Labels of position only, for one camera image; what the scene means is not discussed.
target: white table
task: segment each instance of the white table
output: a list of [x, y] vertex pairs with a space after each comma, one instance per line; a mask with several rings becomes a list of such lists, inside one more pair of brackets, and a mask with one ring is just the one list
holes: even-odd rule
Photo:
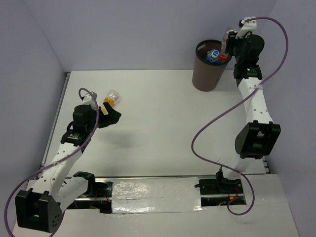
[[[212, 92], [192, 85], [191, 70], [77, 71], [72, 72], [45, 163], [54, 157], [61, 136], [80, 103], [78, 89], [86, 87], [102, 102], [109, 89], [122, 95], [115, 109], [118, 124], [99, 129], [70, 176], [77, 171], [99, 177], [212, 175], [217, 166], [196, 158], [190, 150], [195, 133], [212, 118], [241, 100], [232, 71], [223, 74]], [[245, 125], [240, 107], [209, 127], [197, 140], [201, 155], [227, 163], [236, 135]], [[261, 160], [247, 170], [256, 193], [255, 205], [245, 216], [231, 215], [225, 206], [187, 213], [100, 214], [98, 210], [67, 210], [55, 237], [298, 237], [277, 175], [266, 174]], [[251, 192], [243, 182], [246, 203]], [[243, 212], [247, 206], [232, 206]], [[48, 234], [15, 226], [18, 237]]]
[[[116, 125], [96, 131], [70, 176], [77, 171], [94, 173], [97, 177], [216, 174], [218, 166], [192, 154], [192, 138], [207, 122], [242, 97], [232, 70], [223, 74], [212, 92], [195, 89], [192, 72], [71, 72], [45, 164], [55, 156], [60, 139], [72, 121], [74, 107], [80, 104], [78, 90], [85, 87], [98, 94], [100, 104], [108, 90], [117, 90], [122, 100], [115, 109], [122, 117]], [[195, 148], [204, 157], [227, 164], [235, 153], [235, 137], [244, 126], [245, 112], [240, 106], [202, 133]], [[246, 173], [266, 172], [258, 160]]]

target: gray wall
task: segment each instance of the gray wall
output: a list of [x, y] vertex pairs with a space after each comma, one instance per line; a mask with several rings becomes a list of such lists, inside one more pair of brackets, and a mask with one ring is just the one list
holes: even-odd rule
[[[271, 16], [289, 36], [289, 53], [281, 71], [265, 85], [267, 106], [282, 128], [268, 157], [279, 174], [300, 237], [315, 236], [316, 220], [316, 1], [278, 0]], [[267, 76], [284, 54], [284, 37], [274, 23], [266, 23], [261, 64]]]
[[65, 70], [191, 69], [201, 40], [220, 40], [276, 0], [25, 0]]
[[[10, 191], [40, 166], [63, 69], [22, 0], [0, 0], [0, 211]], [[15, 208], [9, 210], [11, 227]], [[0, 236], [8, 236], [0, 222]]]

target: plastic sheet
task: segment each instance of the plastic sheet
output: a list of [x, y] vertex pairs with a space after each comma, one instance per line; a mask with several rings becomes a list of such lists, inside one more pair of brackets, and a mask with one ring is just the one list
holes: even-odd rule
[[198, 178], [115, 179], [113, 213], [193, 212], [202, 210]]

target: trash bin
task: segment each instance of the trash bin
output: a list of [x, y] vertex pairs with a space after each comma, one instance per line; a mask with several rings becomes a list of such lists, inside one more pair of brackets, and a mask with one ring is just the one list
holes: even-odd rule
[[231, 57], [229, 56], [225, 62], [220, 63], [209, 63], [205, 61], [205, 58], [207, 52], [212, 49], [220, 51], [221, 45], [220, 41], [214, 39], [204, 40], [197, 45], [192, 77], [192, 83], [196, 89], [211, 91], [217, 86]]

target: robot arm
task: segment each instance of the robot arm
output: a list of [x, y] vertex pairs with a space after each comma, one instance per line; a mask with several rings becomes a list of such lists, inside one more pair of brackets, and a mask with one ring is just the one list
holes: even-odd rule
[[17, 223], [19, 227], [52, 233], [61, 224], [66, 208], [81, 194], [94, 192], [93, 174], [77, 172], [71, 179], [66, 179], [70, 169], [81, 157], [86, 146], [79, 152], [59, 163], [62, 158], [79, 149], [89, 138], [96, 121], [96, 110], [99, 110], [98, 127], [103, 128], [118, 122], [121, 114], [115, 111], [108, 102], [103, 103], [108, 114], [96, 108], [92, 97], [82, 97], [81, 105], [75, 107], [73, 121], [66, 133], [52, 163], [54, 166], [27, 190], [20, 190], [15, 197]]
[[[236, 154], [228, 164], [243, 173], [256, 159], [269, 155], [281, 132], [280, 125], [274, 124], [269, 115], [262, 86], [262, 74], [257, 62], [264, 48], [264, 40], [254, 35], [256, 21], [240, 21], [241, 29], [228, 32], [226, 53], [235, 56], [234, 78], [243, 99], [254, 90], [257, 92], [245, 103], [247, 125], [235, 140]], [[240, 174], [223, 168], [219, 171], [224, 182], [240, 178]]]

